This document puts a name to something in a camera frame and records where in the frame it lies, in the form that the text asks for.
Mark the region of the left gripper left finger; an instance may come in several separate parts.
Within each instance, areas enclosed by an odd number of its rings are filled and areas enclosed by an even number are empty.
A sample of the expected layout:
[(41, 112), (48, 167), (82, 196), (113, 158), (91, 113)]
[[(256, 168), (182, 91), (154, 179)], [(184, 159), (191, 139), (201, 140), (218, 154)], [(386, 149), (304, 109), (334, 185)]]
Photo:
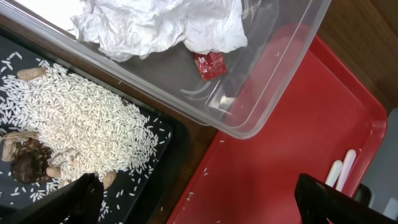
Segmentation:
[(78, 180), (28, 207), (20, 210), (1, 207), (1, 223), (97, 223), (103, 192), (103, 183), (94, 173), (83, 174)]

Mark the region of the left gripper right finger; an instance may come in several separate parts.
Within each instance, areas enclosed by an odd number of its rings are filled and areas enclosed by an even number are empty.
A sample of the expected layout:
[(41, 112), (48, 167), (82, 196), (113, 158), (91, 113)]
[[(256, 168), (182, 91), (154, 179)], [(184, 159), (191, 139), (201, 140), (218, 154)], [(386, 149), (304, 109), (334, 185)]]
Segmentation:
[(397, 224), (305, 173), (298, 177), (294, 196), (302, 224)]

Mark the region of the white plastic spoon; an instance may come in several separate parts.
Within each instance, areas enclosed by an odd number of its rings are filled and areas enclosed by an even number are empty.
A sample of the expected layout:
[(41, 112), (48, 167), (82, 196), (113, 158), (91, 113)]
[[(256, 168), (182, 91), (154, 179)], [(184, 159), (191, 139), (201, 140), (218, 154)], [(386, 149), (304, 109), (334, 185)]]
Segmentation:
[(342, 168), (343, 168), (343, 162), (341, 160), (334, 161), (326, 177), (325, 184), (330, 187), (333, 187), (336, 184), (336, 181), (338, 180)]

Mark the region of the white plastic fork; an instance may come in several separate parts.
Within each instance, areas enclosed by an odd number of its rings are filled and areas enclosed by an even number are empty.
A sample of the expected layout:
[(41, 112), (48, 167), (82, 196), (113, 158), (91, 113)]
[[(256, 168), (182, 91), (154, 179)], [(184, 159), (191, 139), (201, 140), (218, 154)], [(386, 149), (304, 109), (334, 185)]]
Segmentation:
[(339, 192), (343, 190), (345, 182), (348, 178), (348, 174), (354, 164), (354, 160), (356, 159), (356, 151), (354, 149), (350, 149), (345, 154), (345, 158), (343, 159), (343, 166), (338, 177), (335, 189)]

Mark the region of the red sauce packet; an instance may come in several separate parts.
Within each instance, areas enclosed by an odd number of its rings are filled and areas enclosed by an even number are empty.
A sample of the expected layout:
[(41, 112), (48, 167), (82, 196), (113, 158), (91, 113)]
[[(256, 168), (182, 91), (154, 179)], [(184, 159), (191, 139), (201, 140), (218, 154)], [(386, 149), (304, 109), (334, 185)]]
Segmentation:
[(194, 53), (193, 57), (203, 80), (212, 80), (228, 71), (222, 53), (210, 52), (206, 55)]

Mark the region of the white napkin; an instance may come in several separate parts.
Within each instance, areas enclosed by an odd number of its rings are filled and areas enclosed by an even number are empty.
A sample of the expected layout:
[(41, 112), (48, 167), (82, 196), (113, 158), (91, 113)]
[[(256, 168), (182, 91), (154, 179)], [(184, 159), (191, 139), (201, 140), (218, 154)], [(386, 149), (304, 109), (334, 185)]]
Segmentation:
[(72, 16), (76, 38), (99, 45), (117, 62), (141, 59), (179, 43), (198, 54), (228, 53), (248, 44), (242, 2), (231, 0), (82, 1)]

